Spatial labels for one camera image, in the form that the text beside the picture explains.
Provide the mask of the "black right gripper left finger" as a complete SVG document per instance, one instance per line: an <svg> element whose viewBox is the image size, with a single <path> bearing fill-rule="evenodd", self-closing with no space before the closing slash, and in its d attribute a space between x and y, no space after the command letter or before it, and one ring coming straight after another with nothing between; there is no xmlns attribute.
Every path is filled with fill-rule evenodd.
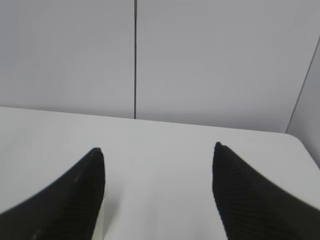
<svg viewBox="0 0 320 240"><path fill-rule="evenodd" d="M101 240L105 161L91 149L66 173L0 215L2 240Z"/></svg>

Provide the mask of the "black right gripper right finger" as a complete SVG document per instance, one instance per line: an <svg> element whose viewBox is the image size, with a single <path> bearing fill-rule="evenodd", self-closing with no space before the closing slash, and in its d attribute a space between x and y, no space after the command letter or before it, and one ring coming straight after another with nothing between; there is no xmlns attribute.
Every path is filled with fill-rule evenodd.
<svg viewBox="0 0 320 240"><path fill-rule="evenodd" d="M229 240L318 240L320 211L217 142L212 193Z"/></svg>

